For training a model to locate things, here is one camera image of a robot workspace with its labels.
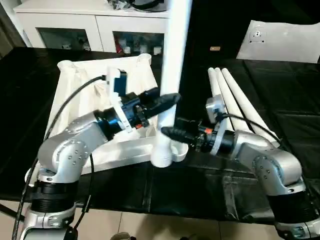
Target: black table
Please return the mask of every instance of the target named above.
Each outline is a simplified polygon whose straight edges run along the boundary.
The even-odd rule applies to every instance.
[[[43,140],[62,60],[120,57],[115,53],[15,48],[0,61],[2,158],[0,199],[19,200],[24,176]],[[152,58],[158,84],[161,57]],[[320,187],[320,66],[296,62],[185,60],[177,116],[204,119],[211,96],[209,67],[227,67],[269,127]],[[79,180],[78,203],[90,175]],[[155,168],[149,162],[95,173],[92,207],[137,213],[270,224],[273,213],[257,180],[243,166],[190,150],[183,162]]]

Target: floor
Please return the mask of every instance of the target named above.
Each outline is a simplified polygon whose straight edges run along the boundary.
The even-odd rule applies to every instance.
[[[18,208],[17,202],[0,203],[15,211]],[[76,220],[80,213],[81,210],[77,208]],[[1,239],[11,239],[13,223],[13,218],[0,214]],[[95,209],[86,213],[78,231],[79,240],[109,240],[114,234],[121,232],[128,232],[137,240],[179,240],[181,237],[195,235],[198,236],[197,240],[282,239],[278,237],[274,227],[268,225]]]

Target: white cabinet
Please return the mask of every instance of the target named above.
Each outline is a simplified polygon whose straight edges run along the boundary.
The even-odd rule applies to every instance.
[[[166,18],[96,16],[105,52],[153,53],[163,49]]]
[[[18,12],[17,16],[34,48],[103,51],[94,15]]]
[[[28,0],[14,11],[34,48],[161,53],[169,13],[105,0]]]

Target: white pvc pipe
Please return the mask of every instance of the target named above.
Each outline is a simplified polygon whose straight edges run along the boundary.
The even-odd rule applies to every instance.
[[[223,96],[225,106],[226,106],[228,113],[233,114],[233,115],[237,115],[239,117],[243,117],[243,115],[237,105],[237,102],[236,102],[234,96],[232,95],[220,68],[217,67],[214,70],[217,75],[217,80],[218,80],[218,83],[219,83],[219,86],[221,89],[221,93],[222,93],[222,96]],[[246,131],[248,133],[252,133],[245,121],[231,118],[231,122],[234,127],[234,130],[241,130],[241,131]]]
[[[228,71],[228,69],[224,68],[222,69],[222,74],[224,76],[224,79],[226,80],[229,88],[231,89],[236,101],[238,102],[240,108],[242,109],[245,117],[251,121],[256,122],[257,124],[261,125],[262,127],[266,128],[270,131],[264,120],[261,118],[257,110],[254,108],[254,106],[251,104],[247,96],[244,94],[244,92],[241,90],[235,79],[232,77],[231,73]],[[268,139],[270,142],[276,142],[276,140],[267,134],[265,131],[263,131],[261,128],[251,125],[254,132],[266,139]]]
[[[220,87],[219,87],[216,71],[212,67],[210,67],[208,69],[208,74],[209,74],[209,79],[210,79],[212,97],[214,97],[216,95],[222,95]],[[225,104],[225,100],[223,99],[223,97],[222,97],[222,100],[223,100],[223,104],[224,104],[224,110],[227,113],[228,111],[226,109],[226,104]],[[234,130],[234,128],[232,127],[230,118],[226,119],[226,129],[229,131]]]
[[[192,0],[170,1],[169,19],[164,39],[161,95],[179,91],[191,8]],[[150,159],[156,167],[168,167],[173,161],[171,140],[161,133],[161,128],[173,126],[175,115],[176,106],[158,115],[157,131]]]

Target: wire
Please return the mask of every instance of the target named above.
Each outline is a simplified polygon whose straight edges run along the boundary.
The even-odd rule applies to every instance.
[[[88,197],[85,201],[85,204],[82,207],[82,213],[81,213],[78,221],[74,225],[74,228],[73,228],[74,230],[76,230],[79,227],[82,219],[85,216],[85,213],[89,212],[89,208],[90,208],[90,201],[91,201],[91,196],[92,196],[91,192],[92,192],[92,185],[94,182],[94,173],[95,173],[94,158],[92,157],[92,154],[90,154],[90,164],[91,164],[91,177],[90,177],[90,185],[89,185],[89,190],[88,190]]]
[[[247,124],[255,125],[256,127],[258,127],[260,129],[262,129],[263,131],[265,131],[268,135],[273,137],[277,141],[277,143],[280,144],[280,146],[283,147],[283,144],[281,143],[280,139],[277,138],[276,135],[274,135],[271,131],[269,131],[265,127],[261,126],[260,124],[256,123],[255,121],[252,121],[252,120],[250,120],[250,119],[248,119],[246,117],[237,116],[237,115],[230,114],[230,113],[223,113],[223,114],[219,115],[218,116],[218,121],[221,122],[223,119],[226,119],[226,118],[239,119],[239,120],[245,121]]]
[[[126,2],[129,3],[135,9],[147,10],[147,9],[152,9],[152,8],[158,6],[159,3],[160,3],[160,0],[153,0],[151,2],[148,2],[148,3],[145,3],[145,4],[141,4],[141,5],[134,4],[135,0],[127,0]]]
[[[140,10],[140,11],[145,13],[164,13],[164,12],[167,12],[168,10],[158,10],[158,11],[157,10]]]
[[[53,118],[53,121],[47,131],[47,133],[45,134],[44,136],[44,140],[47,140],[56,124],[56,122],[58,121],[59,117],[60,117],[60,114],[62,113],[62,111],[65,109],[66,105],[82,90],[84,89],[85,87],[87,87],[88,85],[98,81],[98,80],[104,80],[104,76],[98,76],[98,77],[95,77],[89,81],[87,81],[85,84],[83,84],[82,86],[80,86],[77,90],[75,90],[65,101],[64,103],[61,105],[60,109],[58,110],[58,112],[56,113],[56,115],[54,116]],[[18,235],[18,228],[19,228],[19,220],[20,220],[20,216],[21,216],[21,213],[22,213],[22,208],[24,207],[24,203],[25,203],[25,199],[26,199],[26,196],[27,196],[27,190],[28,190],[28,186],[29,186],[29,183],[30,183],[30,180],[31,180],[31,177],[32,177],[32,174],[33,174],[33,171],[35,170],[35,167],[37,165],[37,162],[38,162],[38,157],[36,157],[31,165],[31,168],[30,168],[30,171],[29,171],[29,174],[26,178],[26,181],[25,181],[25,185],[24,185],[24,188],[22,190],[22,195],[21,195],[21,199],[20,199],[20,203],[19,203],[19,207],[18,207],[18,210],[17,210],[17,214],[16,214],[16,217],[15,217],[15,220],[14,220],[14,226],[13,226],[13,230],[12,230],[12,240],[17,240],[17,235]]]

